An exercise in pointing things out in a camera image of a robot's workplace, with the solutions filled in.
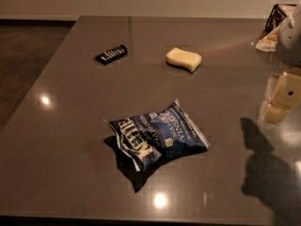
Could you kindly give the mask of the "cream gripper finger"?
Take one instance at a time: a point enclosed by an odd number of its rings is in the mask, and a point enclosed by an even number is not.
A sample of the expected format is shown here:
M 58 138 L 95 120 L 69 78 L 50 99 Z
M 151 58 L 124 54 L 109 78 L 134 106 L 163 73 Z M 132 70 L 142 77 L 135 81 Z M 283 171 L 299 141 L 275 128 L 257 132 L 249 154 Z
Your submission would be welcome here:
M 273 124 L 281 123 L 289 114 L 290 111 L 287 108 L 268 102 L 264 102 L 260 109 L 261 119 Z

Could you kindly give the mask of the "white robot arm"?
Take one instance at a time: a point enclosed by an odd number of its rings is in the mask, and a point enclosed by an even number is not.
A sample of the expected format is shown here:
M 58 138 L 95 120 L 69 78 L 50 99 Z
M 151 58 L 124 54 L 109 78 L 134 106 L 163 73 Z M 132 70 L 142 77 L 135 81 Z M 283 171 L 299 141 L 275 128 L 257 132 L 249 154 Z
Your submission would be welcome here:
M 301 5 L 274 5 L 256 49 L 289 66 L 268 79 L 260 110 L 264 121 L 279 124 L 301 102 Z

